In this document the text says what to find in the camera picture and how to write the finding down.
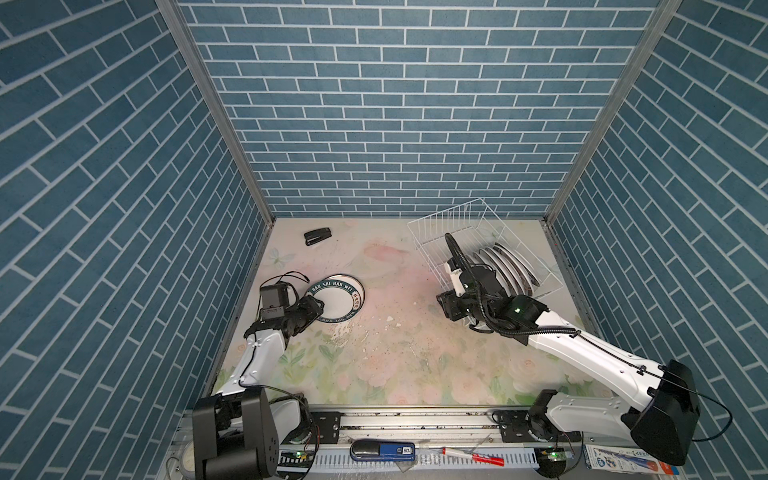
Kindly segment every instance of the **table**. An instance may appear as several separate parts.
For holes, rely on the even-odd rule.
[[[278,219],[234,331],[214,391],[245,350],[243,333],[256,319],[259,285],[289,270],[314,283],[345,273],[365,287],[360,312],[344,323],[314,322],[290,339],[266,382],[303,392],[314,405],[530,405],[542,389],[611,396],[607,387],[557,357],[499,335],[482,335],[447,320],[441,293],[416,250],[404,219]],[[505,220],[556,273],[536,220]],[[329,227],[333,236],[307,247],[303,234]],[[303,294],[307,285],[292,283]],[[583,326],[564,287],[545,302]]]

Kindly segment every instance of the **brick wallpaper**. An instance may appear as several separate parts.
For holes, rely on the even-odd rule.
[[[768,473],[766,25],[763,0],[684,0],[554,225],[607,339],[733,410],[689,478]],[[727,419],[703,410],[699,437]]]
[[[300,217],[475,197],[540,217],[656,3],[181,2],[270,204]]]
[[[263,228],[152,0],[0,2],[0,478],[154,478]]]

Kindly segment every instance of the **white wire basket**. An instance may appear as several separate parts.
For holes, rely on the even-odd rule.
[[[416,248],[424,257],[429,270],[437,277],[443,291],[453,290],[451,278],[444,264],[452,257],[445,234],[450,233],[465,253],[474,253],[481,248],[493,247],[500,243],[513,253],[522,256],[533,267],[533,274],[539,285],[533,290],[533,297],[541,300],[560,290],[564,284],[533,253],[507,224],[498,217],[485,200],[478,198],[465,204],[427,215],[408,222]]]

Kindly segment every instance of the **floral tabletop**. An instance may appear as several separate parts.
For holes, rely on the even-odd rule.
[[[289,270],[312,283],[345,273],[365,288],[360,312],[344,323],[314,322],[289,341],[265,383],[303,392],[312,404],[499,405],[533,403],[542,389],[610,396],[611,391],[557,357],[513,339],[482,335],[447,320],[435,300],[442,288],[400,219],[279,219],[259,266],[214,391],[245,350],[259,285]],[[551,269],[554,257],[539,223],[507,225]],[[330,227],[333,236],[304,245],[303,234]],[[293,280],[299,294],[307,285]],[[579,326],[563,288],[545,302]]]

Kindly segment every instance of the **red and white marker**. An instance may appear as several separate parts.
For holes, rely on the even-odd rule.
[[[463,450],[450,449],[448,447],[443,447],[442,454],[447,455],[449,457],[468,458],[469,460],[474,460],[475,462],[490,463],[491,465],[498,465],[500,467],[504,466],[503,458],[491,457],[488,455],[483,455],[481,453],[467,453],[467,452],[464,452]]]

